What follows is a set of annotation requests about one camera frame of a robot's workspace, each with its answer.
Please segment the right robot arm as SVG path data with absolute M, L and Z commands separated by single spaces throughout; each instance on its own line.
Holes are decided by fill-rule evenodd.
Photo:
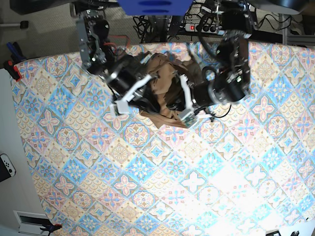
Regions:
M 154 75 L 146 67 L 150 54 L 127 55 L 109 40 L 110 27 L 104 11 L 119 6 L 108 0 L 76 0 L 70 4 L 82 67 L 108 85 L 113 93 L 110 111 L 114 115 L 128 114 L 130 107 L 157 114 L 160 105 L 150 85 Z

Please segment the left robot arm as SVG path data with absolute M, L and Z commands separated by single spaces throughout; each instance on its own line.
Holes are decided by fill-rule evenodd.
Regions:
M 202 69 L 202 81 L 188 82 L 166 107 L 181 112 L 180 119 L 193 120 L 205 111 L 217 118 L 210 106 L 237 104 L 250 90 L 248 38 L 256 27 L 245 0 L 207 0 L 200 5 L 202 17 L 196 26 L 200 44 L 219 63 Z

